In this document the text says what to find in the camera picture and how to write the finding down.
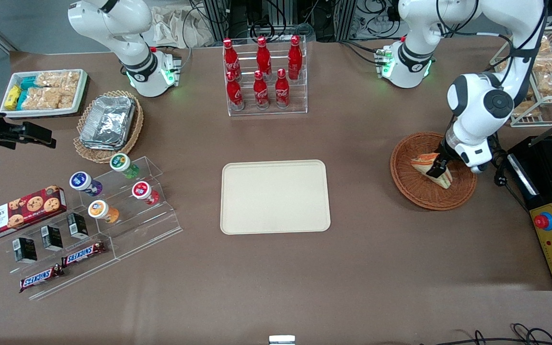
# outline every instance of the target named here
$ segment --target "round wicker basket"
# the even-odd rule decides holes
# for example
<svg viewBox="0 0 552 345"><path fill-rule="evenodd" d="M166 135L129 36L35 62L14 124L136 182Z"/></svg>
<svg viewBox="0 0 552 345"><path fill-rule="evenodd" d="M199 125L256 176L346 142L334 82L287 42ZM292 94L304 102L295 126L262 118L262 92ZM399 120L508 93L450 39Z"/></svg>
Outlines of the round wicker basket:
<svg viewBox="0 0 552 345"><path fill-rule="evenodd" d="M131 128L129 129L129 137L127 138L127 144L119 150L119 151L108 151L108 150L94 150L94 149L88 149L83 146L81 143L81 138L74 138L74 147L76 148L76 152L78 152L79 155L82 157L94 161L96 163L100 164L106 164L110 163L110 158L114 156L116 153L129 153L133 146L136 144L136 141L138 141L138 137L140 136L140 131L142 130L142 124L144 123L144 112L142 111L142 106L140 106L140 102L134 96L133 94L130 94L127 91L110 91L106 92L105 94L102 94L101 96L110 96L110 97L119 97L119 96L125 96L129 97L132 100L136 102L136 109L133 115L133 120L131 122ZM82 132L82 129L86 122L86 117L91 111L92 105L94 104L95 100L91 102L88 107L86 107L85 111L82 113L82 116L80 117L80 120L78 121L78 126L76 128L78 129L78 134Z"/></svg>
<svg viewBox="0 0 552 345"><path fill-rule="evenodd" d="M433 183L415 170L410 160L436 150L444 135L419 132L405 137L391 155L391 176L399 191L410 201L431 210L451 210L466 203L474 193L477 177L462 161L449 162L453 175L449 189Z"/></svg>

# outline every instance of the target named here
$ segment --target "aluminum foil container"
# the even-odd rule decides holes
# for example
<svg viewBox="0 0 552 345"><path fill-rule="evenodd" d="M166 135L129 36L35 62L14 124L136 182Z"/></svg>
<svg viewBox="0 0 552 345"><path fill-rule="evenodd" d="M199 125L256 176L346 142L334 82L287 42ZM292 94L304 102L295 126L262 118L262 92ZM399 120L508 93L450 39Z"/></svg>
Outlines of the aluminum foil container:
<svg viewBox="0 0 552 345"><path fill-rule="evenodd" d="M135 107L129 97L99 96L86 117L80 142L89 149L122 149L127 144Z"/></svg>

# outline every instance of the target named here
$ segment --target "small bottle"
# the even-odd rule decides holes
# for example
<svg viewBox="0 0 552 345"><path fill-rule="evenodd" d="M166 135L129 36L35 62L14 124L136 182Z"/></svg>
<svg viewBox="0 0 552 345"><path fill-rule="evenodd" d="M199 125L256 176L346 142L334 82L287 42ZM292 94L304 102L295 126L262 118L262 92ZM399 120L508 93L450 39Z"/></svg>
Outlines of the small bottle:
<svg viewBox="0 0 552 345"><path fill-rule="evenodd" d="M84 171L73 174L69 179L69 185L78 192L85 192L89 196L98 196L104 188L99 181L92 179Z"/></svg>
<svg viewBox="0 0 552 345"><path fill-rule="evenodd" d="M229 38L223 40L223 46L225 47L224 60L225 68L227 72L232 72L236 81L242 80L242 71L240 69L240 60L237 57L236 50Z"/></svg>
<svg viewBox="0 0 552 345"><path fill-rule="evenodd" d="M127 179L134 179L140 173L140 168L136 166L129 156L124 153L117 153L110 159L110 168L125 175Z"/></svg>
<svg viewBox="0 0 552 345"><path fill-rule="evenodd" d="M267 39L259 36L257 39L259 50L257 50L257 66L263 73L263 79L270 80L272 78L272 57L270 51L267 50Z"/></svg>
<svg viewBox="0 0 552 345"><path fill-rule="evenodd" d="M276 105L280 109L289 107L289 81L287 81L287 72L284 68L278 70L278 80L276 80Z"/></svg>
<svg viewBox="0 0 552 345"><path fill-rule="evenodd" d="M263 73L260 70L255 70L254 72L253 89L257 107L261 110L267 109L270 106L270 100L267 98L267 85L263 80Z"/></svg>
<svg viewBox="0 0 552 345"><path fill-rule="evenodd" d="M106 223L114 223L118 219L118 210L103 200L93 201L88 206L88 214L92 218L103 219Z"/></svg>
<svg viewBox="0 0 552 345"><path fill-rule="evenodd" d="M138 200L144 200L148 205L154 205L159 201L159 192L151 188L145 181L140 181L133 185L131 194Z"/></svg>
<svg viewBox="0 0 552 345"><path fill-rule="evenodd" d="M302 69L302 50L299 47L299 36L291 37L291 48L289 49L289 79L297 81Z"/></svg>
<svg viewBox="0 0 552 345"><path fill-rule="evenodd" d="M244 109L244 100L242 99L242 90L236 81L236 76L233 72L227 72L227 96L231 101L231 109L233 111L241 111Z"/></svg>

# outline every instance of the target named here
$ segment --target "emergency stop button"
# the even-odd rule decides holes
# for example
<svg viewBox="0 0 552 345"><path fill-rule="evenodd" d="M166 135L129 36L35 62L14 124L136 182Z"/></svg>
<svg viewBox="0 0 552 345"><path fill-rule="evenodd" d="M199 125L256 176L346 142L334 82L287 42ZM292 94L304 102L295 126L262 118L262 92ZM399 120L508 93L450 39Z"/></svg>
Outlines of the emergency stop button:
<svg viewBox="0 0 552 345"><path fill-rule="evenodd" d="M552 230L552 216L548 212L543 212L534 217L534 225L545 231Z"/></svg>

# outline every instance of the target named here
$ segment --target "cookie box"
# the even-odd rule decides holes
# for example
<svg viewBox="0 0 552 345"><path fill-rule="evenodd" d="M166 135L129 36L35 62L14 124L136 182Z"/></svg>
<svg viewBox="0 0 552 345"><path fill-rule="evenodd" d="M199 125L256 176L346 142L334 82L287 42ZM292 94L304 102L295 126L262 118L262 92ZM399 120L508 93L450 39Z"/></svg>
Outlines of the cookie box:
<svg viewBox="0 0 552 345"><path fill-rule="evenodd" d="M65 212L63 189L48 186L0 206L0 237Z"/></svg>
<svg viewBox="0 0 552 345"><path fill-rule="evenodd" d="M9 111L4 106L5 98L12 90L14 85L20 85L21 81L25 77L37 77L40 72L65 72L65 71L74 71L80 73L80 80L78 81L78 86L76 87L76 92L74 94L74 100L72 101L72 106L70 108L61 108L61 109L37 109L30 111ZM55 70L37 70L35 72L16 72L13 73L8 82L6 92L4 93L4 100L1 102L0 112L6 114L6 118L14 119L28 119L28 118L49 118L49 117L60 117L60 116L73 116L81 115L86 87L88 86L88 75L82 69L55 69Z"/></svg>

